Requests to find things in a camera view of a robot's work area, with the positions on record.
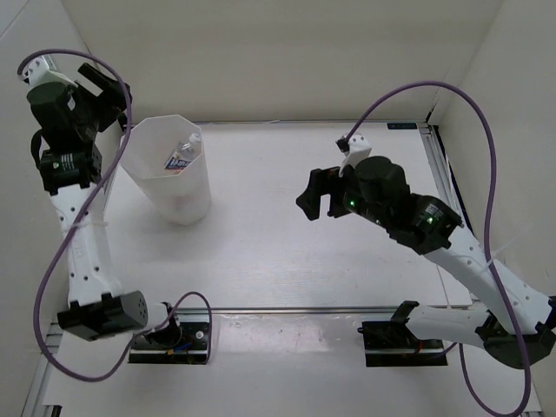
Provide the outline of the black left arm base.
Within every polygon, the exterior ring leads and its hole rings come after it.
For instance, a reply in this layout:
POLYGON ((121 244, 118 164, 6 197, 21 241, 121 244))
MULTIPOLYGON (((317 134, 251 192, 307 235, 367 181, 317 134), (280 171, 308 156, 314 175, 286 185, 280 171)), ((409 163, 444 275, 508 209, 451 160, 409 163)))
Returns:
POLYGON ((179 312, 175 325, 137 338, 128 353, 129 364, 207 365, 212 329, 207 313, 179 312))

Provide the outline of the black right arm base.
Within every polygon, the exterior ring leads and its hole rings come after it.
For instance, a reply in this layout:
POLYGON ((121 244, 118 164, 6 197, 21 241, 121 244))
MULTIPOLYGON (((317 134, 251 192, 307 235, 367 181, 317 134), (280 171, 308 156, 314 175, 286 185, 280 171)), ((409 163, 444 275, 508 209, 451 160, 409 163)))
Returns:
POLYGON ((442 367, 447 348, 442 340, 421 340, 407 329, 408 316, 419 306, 404 301, 387 318, 363 321, 357 332, 363 338, 366 367, 442 367))

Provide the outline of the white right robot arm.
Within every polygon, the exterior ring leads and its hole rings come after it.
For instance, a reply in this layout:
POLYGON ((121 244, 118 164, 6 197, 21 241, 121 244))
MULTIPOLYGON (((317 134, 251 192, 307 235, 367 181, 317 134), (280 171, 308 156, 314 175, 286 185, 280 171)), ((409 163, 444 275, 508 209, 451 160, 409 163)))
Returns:
POLYGON ((328 216, 354 214, 384 228, 401 246, 446 270, 484 305, 449 310, 404 301, 389 319, 362 324, 367 348, 387 353, 445 340, 482 348, 502 364, 522 369, 520 331, 531 364, 553 351, 555 299, 498 261, 488 261, 455 211, 437 197, 411 192, 401 166, 372 156, 355 167, 312 170, 296 199, 310 221, 319 218, 324 195, 330 197, 328 216))

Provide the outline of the orange blue label bottle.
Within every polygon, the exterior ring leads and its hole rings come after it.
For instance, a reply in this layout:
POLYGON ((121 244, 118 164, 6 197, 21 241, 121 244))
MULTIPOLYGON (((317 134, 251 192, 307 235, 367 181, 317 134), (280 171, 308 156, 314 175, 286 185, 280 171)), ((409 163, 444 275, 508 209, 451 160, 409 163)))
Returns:
POLYGON ((202 137, 199 133, 193 133, 186 142, 177 143, 164 169, 173 174, 185 170, 202 152, 202 137))

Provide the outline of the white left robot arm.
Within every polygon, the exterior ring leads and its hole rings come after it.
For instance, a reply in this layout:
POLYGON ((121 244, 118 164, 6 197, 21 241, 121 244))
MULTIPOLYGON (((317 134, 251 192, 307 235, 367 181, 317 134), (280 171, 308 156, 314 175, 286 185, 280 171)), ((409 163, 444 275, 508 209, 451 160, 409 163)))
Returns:
POLYGON ((125 291, 109 254, 102 155, 95 139, 125 110, 122 89, 87 63, 78 71, 100 88, 99 95, 57 72, 43 56, 24 72, 27 100, 40 125, 32 155, 69 239, 63 251, 69 266, 68 307, 58 313, 58 323, 86 341, 149 330, 162 347, 172 348, 182 338, 182 326, 167 317, 170 305, 149 302, 138 290, 125 291))

